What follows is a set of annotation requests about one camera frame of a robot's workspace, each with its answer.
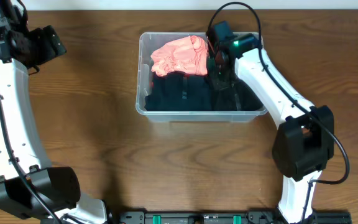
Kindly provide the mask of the pink garment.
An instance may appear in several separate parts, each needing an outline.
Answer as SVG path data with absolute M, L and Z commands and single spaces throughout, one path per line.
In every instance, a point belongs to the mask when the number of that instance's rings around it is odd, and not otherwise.
M 151 68 L 157 76 L 164 77 L 172 72 L 204 76 L 208 74 L 208 46 L 201 37 L 191 35 L 166 43 L 153 51 Z

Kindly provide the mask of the navy garment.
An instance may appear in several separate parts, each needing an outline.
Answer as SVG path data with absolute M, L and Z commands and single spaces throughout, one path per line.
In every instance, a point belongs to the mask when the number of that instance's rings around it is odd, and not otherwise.
M 172 72 L 153 74 L 151 94 L 145 97 L 147 111 L 211 111 L 212 90 L 204 77 Z

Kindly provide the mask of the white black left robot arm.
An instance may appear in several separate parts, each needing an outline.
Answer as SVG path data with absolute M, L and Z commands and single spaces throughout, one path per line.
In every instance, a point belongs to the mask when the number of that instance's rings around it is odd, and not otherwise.
M 0 0 L 0 210 L 41 223 L 107 223 L 71 167 L 55 167 L 40 141 L 29 77 L 66 52 L 52 26 L 29 30 L 23 2 Z

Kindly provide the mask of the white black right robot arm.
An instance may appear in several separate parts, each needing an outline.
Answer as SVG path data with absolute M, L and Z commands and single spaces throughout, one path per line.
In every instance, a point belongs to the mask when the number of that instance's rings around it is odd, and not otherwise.
M 314 185 L 334 154 L 332 111 L 315 107 L 289 84 L 269 59 L 260 33 L 235 34 L 227 22 L 220 22 L 206 36 L 214 88 L 246 84 L 277 127 L 272 155 L 283 174 L 278 204 L 283 221 L 310 221 Z

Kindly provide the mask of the black garment with tape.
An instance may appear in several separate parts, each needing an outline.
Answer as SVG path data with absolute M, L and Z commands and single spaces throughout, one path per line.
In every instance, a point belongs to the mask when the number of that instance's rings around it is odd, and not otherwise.
M 228 87 L 214 90 L 211 100 L 215 111 L 257 111 L 263 104 L 250 87 L 242 80 L 236 80 Z

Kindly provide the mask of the dark green garment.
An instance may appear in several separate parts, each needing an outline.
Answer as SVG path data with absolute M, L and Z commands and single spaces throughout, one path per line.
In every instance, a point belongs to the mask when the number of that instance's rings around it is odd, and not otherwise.
M 208 77 L 210 79 L 217 79 L 219 77 L 219 67 L 213 58 L 207 58 L 206 61 Z

